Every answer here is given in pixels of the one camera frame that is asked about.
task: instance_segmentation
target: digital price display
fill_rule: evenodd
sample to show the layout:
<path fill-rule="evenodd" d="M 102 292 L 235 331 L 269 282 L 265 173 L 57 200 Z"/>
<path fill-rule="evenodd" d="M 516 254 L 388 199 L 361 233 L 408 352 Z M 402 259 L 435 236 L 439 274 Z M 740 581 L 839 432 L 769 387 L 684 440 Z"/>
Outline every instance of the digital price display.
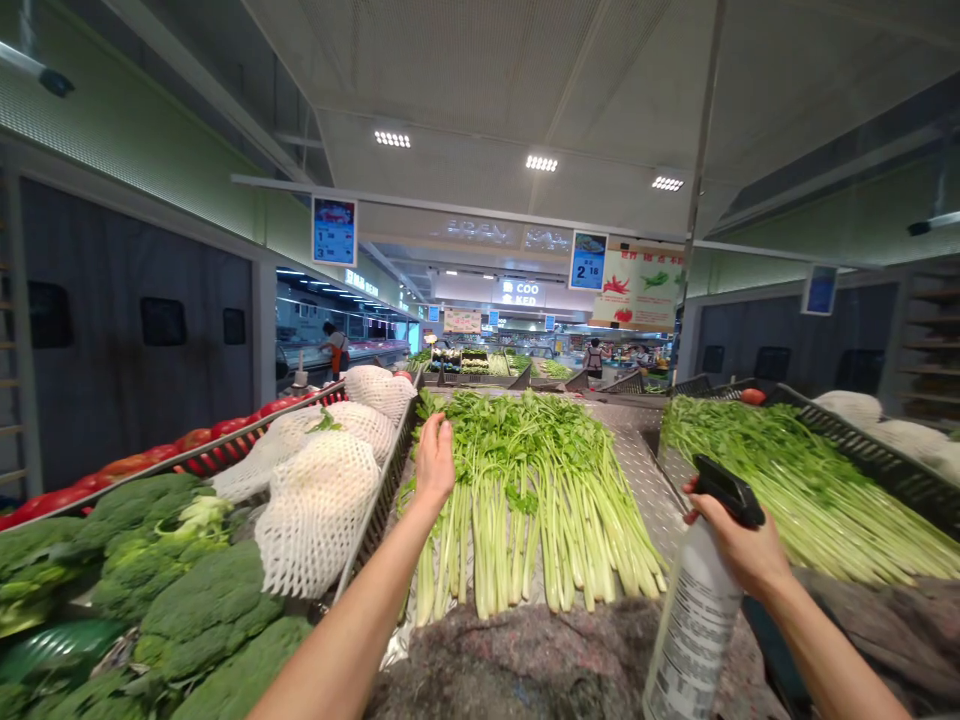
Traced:
<path fill-rule="evenodd" d="M 357 203 L 313 198 L 313 261 L 357 266 Z"/>
<path fill-rule="evenodd" d="M 609 239 L 609 235 L 574 230 L 570 256 L 571 290 L 600 292 L 603 288 L 603 263 Z"/>

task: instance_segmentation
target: metal pole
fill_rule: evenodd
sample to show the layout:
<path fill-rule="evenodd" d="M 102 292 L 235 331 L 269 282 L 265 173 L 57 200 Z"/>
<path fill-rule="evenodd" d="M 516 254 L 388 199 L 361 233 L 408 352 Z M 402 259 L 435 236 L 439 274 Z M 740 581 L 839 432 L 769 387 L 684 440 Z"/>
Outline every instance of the metal pole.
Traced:
<path fill-rule="evenodd" d="M 40 455 L 36 378 L 33 367 L 33 338 L 30 333 L 30 294 L 27 289 L 27 257 L 23 237 L 23 206 L 20 196 L 20 159 L 16 148 L 0 145 L 3 184 L 6 190 L 7 248 L 10 262 L 10 299 L 16 343 L 19 423 L 23 449 L 23 468 L 27 471 L 29 497 L 43 493 L 43 467 Z"/>
<path fill-rule="evenodd" d="M 720 40 L 723 36 L 723 21 L 727 12 L 727 0 L 717 0 L 717 10 L 713 16 L 713 37 L 710 40 L 710 59 L 707 62 L 707 84 L 703 91 L 703 109 L 700 114 L 700 139 L 697 143 L 697 160 L 693 168 L 693 182 L 690 183 L 690 211 L 687 214 L 687 237 L 683 247 L 683 291 L 680 295 L 680 330 L 673 341 L 673 357 L 680 352 L 680 336 L 683 334 L 683 317 L 687 307 L 687 288 L 690 285 L 690 269 L 693 267 L 693 238 L 697 232 L 697 211 L 700 207 L 700 187 L 703 184 L 703 167 L 706 164 L 707 145 L 710 141 L 710 123 L 713 121 L 713 93 L 717 86 L 717 72 L 720 67 Z M 676 362 L 674 362 L 673 383 L 676 384 Z"/>

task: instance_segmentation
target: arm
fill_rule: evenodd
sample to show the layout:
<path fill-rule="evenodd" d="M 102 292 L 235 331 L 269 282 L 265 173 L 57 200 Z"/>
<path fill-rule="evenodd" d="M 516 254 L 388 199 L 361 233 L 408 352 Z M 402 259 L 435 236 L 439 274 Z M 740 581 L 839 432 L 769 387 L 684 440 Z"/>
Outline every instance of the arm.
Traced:
<path fill-rule="evenodd" d="M 856 648 L 824 615 L 790 572 L 770 513 L 759 530 L 748 530 L 718 500 L 693 494 L 696 508 L 716 531 L 720 552 L 744 590 L 763 603 L 790 652 L 821 717 L 826 720 L 909 720 L 910 715 L 870 669 Z"/>
<path fill-rule="evenodd" d="M 417 494 L 391 533 L 300 646 L 247 720 L 358 718 L 363 714 L 417 558 L 453 490 L 453 430 L 427 420 Z"/>

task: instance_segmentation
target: spray bottle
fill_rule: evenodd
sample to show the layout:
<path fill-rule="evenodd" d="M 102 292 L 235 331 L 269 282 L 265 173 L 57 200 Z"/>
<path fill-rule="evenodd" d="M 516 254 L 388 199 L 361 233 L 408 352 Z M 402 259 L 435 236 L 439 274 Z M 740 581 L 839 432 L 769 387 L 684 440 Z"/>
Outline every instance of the spray bottle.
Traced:
<path fill-rule="evenodd" d="M 712 495 L 747 528 L 763 525 L 750 486 L 705 455 L 694 457 L 697 493 Z M 674 560 L 670 589 L 643 691 L 646 720 L 708 718 L 743 599 L 707 519 L 697 518 Z"/>

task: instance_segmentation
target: ceiling light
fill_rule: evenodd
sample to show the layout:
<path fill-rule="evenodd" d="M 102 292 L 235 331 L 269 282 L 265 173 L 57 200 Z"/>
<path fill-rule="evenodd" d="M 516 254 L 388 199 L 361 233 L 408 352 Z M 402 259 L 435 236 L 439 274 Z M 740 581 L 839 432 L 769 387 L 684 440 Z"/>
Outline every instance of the ceiling light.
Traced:
<path fill-rule="evenodd" d="M 377 130 L 373 133 L 377 142 L 381 145 L 392 145 L 393 147 L 410 147 L 410 137 L 408 135 L 398 135 L 397 133 L 383 132 Z"/>
<path fill-rule="evenodd" d="M 657 179 L 653 181 L 652 187 L 656 188 L 657 190 L 669 190 L 670 192 L 676 192 L 683 187 L 683 180 L 677 180 L 676 178 L 658 175 Z"/>
<path fill-rule="evenodd" d="M 544 172 L 556 172 L 557 161 L 550 158 L 542 158 L 537 155 L 527 155 L 527 167 L 531 170 L 543 170 Z"/>

